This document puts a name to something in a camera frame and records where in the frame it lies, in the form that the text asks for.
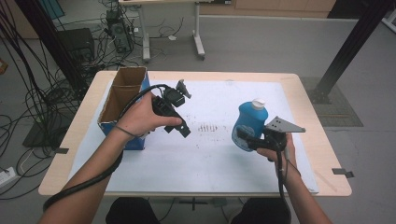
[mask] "electronic equipment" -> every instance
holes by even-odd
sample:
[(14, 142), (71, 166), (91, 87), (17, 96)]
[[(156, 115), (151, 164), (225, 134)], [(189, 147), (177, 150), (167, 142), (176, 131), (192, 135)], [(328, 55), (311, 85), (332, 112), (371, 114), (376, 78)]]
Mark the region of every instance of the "electronic equipment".
[(283, 151), (287, 144), (286, 133), (305, 133), (305, 128), (301, 128), (295, 124), (285, 121), (276, 116), (271, 122), (265, 125), (262, 133), (264, 139), (256, 138), (237, 129), (237, 135), (247, 143), (247, 147), (257, 150), (258, 147), (268, 148), (273, 151)]
[(191, 131), (187, 126), (186, 120), (184, 120), (172, 107), (172, 105), (174, 105), (175, 107), (183, 105), (185, 103), (184, 96), (187, 96), (189, 99), (191, 98), (191, 95), (187, 91), (183, 81), (184, 80), (181, 79), (177, 83), (175, 89), (165, 89), (165, 91), (163, 92), (163, 98), (161, 98), (160, 96), (156, 96), (152, 101), (152, 110), (155, 114), (160, 116), (181, 118), (182, 122), (180, 125), (166, 126), (165, 130), (170, 133), (173, 129), (176, 129), (181, 133), (181, 135), (183, 135), (183, 137), (187, 137), (191, 133)]
[(94, 60), (94, 41), (89, 28), (58, 31), (58, 36), (70, 56), (79, 63)]
[(129, 36), (120, 11), (108, 10), (106, 12), (108, 30), (113, 37), (117, 53), (132, 51), (132, 38)]

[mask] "metal table leg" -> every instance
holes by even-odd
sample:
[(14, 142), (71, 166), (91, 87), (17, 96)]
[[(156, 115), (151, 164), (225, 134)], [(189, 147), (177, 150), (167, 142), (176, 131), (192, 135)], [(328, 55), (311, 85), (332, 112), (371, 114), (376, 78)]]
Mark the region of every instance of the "metal table leg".
[(200, 4), (195, 3), (195, 30), (192, 31), (194, 37), (195, 46), (197, 47), (198, 55), (201, 56), (202, 60), (205, 59), (204, 46), (202, 45), (201, 37), (199, 36), (199, 6)]
[(150, 60), (149, 55), (149, 34), (146, 31), (146, 24), (145, 24), (145, 14), (143, 12), (142, 6), (137, 6), (137, 13), (139, 15), (140, 20), (140, 29), (142, 29), (143, 33), (143, 62), (148, 63)]
[(386, 19), (382, 19), (382, 22), (386, 24), (390, 30), (392, 30), (394, 33), (396, 33), (396, 26), (393, 24), (393, 22), (396, 20), (396, 9), (390, 14), (390, 16)]

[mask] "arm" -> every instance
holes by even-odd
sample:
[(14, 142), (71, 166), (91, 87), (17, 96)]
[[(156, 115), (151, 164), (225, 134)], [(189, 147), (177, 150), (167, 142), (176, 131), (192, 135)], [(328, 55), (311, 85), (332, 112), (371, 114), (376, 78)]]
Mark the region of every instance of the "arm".
[[(134, 135), (144, 134), (156, 127), (178, 125), (179, 118), (166, 118), (154, 114), (151, 107), (152, 93), (134, 104), (118, 122), (118, 126)], [(101, 174), (111, 166), (132, 136), (113, 128), (92, 156), (67, 182), (64, 189), (73, 187)], [(110, 176), (84, 190), (65, 197), (53, 204), (40, 218), (39, 223), (91, 223), (105, 193)]]
[[(295, 147), (293, 139), (290, 133), (287, 134), (288, 145), (287, 148), (290, 152), (290, 163), (297, 167), (297, 161), (295, 158)], [(264, 157), (273, 160), (277, 167), (276, 153), (272, 150), (265, 148), (258, 148), (257, 152)], [(282, 164), (283, 170), (286, 171), (286, 159), (282, 152)], [(294, 211), (300, 221), (300, 223), (332, 223), (323, 210), (320, 208), (317, 201), (312, 197), (311, 193), (306, 188), (303, 180), (300, 177), (299, 172), (289, 164), (286, 176), (285, 187), (288, 190), (288, 194), (293, 205)]]

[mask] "bottle cap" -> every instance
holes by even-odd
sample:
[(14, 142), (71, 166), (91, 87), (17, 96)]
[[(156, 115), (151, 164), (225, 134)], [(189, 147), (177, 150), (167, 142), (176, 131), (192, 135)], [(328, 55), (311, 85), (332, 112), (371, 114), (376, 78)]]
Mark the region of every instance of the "bottle cap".
[(262, 110), (265, 107), (265, 101), (262, 98), (256, 98), (251, 102), (251, 105), (256, 110)]

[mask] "computer tower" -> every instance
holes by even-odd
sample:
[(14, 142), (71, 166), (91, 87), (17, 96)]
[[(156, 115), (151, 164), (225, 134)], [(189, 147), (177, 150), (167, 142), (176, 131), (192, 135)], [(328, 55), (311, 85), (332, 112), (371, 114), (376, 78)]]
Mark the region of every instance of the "computer tower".
[(70, 56), (79, 63), (94, 60), (94, 41), (89, 28), (58, 31), (58, 37)]
[(117, 53), (131, 51), (132, 38), (129, 35), (123, 19), (120, 17), (120, 11), (108, 10), (106, 12), (106, 21), (108, 30), (113, 36), (114, 46)]

